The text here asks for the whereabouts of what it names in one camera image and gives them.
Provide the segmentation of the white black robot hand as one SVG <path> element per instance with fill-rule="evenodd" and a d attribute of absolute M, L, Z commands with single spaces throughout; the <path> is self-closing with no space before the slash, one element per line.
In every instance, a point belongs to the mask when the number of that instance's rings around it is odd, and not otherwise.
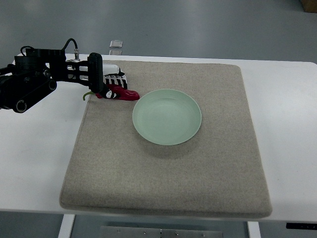
<path fill-rule="evenodd" d="M 115 64 L 103 63 L 104 88 L 100 95 L 107 99 L 120 99 L 127 89 L 127 79 L 120 67 Z"/>

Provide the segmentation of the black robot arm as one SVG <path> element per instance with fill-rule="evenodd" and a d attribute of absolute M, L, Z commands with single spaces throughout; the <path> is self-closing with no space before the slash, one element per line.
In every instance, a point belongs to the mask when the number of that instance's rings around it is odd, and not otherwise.
<path fill-rule="evenodd" d="M 75 60 L 67 61 L 65 50 L 70 42 L 76 41 L 68 39 L 60 50 L 23 46 L 14 63 L 0 70 L 1 109 L 24 113 L 52 93 L 59 81 L 87 86 L 93 93 L 106 89 L 101 55 L 91 53 L 80 61 L 75 47 Z"/>

